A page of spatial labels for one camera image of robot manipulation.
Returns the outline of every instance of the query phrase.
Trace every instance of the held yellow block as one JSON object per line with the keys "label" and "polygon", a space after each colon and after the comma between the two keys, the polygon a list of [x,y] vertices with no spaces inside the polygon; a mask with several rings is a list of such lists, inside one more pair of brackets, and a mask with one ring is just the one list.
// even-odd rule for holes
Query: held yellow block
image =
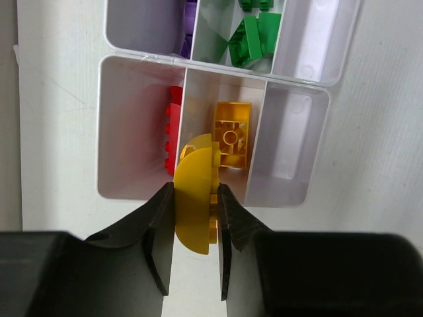
{"label": "held yellow block", "polygon": [[221,166],[247,167],[251,103],[218,102],[214,140],[219,143]]}
{"label": "held yellow block", "polygon": [[199,254],[208,254],[209,243],[217,240],[215,215],[210,216],[219,166],[219,145],[211,134],[203,134],[183,148],[174,173],[175,232],[183,245]]}

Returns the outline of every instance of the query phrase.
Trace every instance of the white table surface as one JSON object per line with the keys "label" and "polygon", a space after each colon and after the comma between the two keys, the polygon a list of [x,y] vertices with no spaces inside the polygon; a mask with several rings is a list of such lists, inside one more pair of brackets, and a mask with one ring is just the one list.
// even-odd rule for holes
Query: white table surface
{"label": "white table surface", "polygon": [[[95,186],[101,0],[18,0],[25,230],[85,238],[135,209]],[[273,229],[397,232],[423,252],[423,1],[364,0],[309,188],[296,208],[252,209]],[[224,316],[216,249],[175,239],[163,316]]]}

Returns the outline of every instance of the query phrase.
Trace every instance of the storage bin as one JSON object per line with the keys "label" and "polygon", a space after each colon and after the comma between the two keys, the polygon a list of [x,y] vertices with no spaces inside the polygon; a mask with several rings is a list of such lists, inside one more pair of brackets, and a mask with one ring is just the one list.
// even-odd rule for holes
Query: storage bin
{"label": "storage bin", "polygon": [[121,54],[100,66],[100,195],[146,200],[173,179],[164,167],[172,85],[183,87],[178,157],[213,133],[218,102],[250,102],[247,168],[220,168],[221,182],[247,207],[304,202],[329,105],[324,88]]}
{"label": "storage bin", "polygon": [[340,78],[360,0],[274,0],[280,13],[272,61],[252,70],[231,66],[227,43],[245,13],[239,0],[198,0],[191,59],[179,57],[184,41],[184,0],[107,0],[106,41],[121,53],[201,65],[328,87]]}

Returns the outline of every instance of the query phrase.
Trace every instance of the green block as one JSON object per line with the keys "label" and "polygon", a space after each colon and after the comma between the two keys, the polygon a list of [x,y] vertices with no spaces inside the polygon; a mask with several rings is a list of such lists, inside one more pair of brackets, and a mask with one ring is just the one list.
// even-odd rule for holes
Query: green block
{"label": "green block", "polygon": [[269,11],[273,8],[273,0],[238,0],[243,11],[251,12],[252,8],[260,8],[261,11]]}
{"label": "green block", "polygon": [[229,40],[229,55],[235,67],[248,67],[262,58],[257,19],[245,17]]}
{"label": "green block", "polygon": [[282,15],[279,13],[261,12],[258,15],[258,33],[262,54],[265,57],[273,56],[275,52],[281,19]]}

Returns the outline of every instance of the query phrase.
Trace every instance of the green lego brick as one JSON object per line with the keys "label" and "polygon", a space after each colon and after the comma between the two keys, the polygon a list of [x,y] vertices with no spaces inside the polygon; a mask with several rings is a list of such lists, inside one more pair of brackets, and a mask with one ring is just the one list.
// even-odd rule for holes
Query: green lego brick
{"label": "green lego brick", "polygon": [[228,46],[231,62],[235,67],[248,67],[262,58],[256,17],[245,17],[241,21],[229,40]]}
{"label": "green lego brick", "polygon": [[258,15],[258,33],[262,54],[266,57],[275,52],[276,41],[278,40],[279,25],[282,19],[280,13],[261,12]]}
{"label": "green lego brick", "polygon": [[273,8],[274,0],[238,0],[239,5],[245,12],[251,12],[252,8],[260,8],[261,11],[269,11]]}

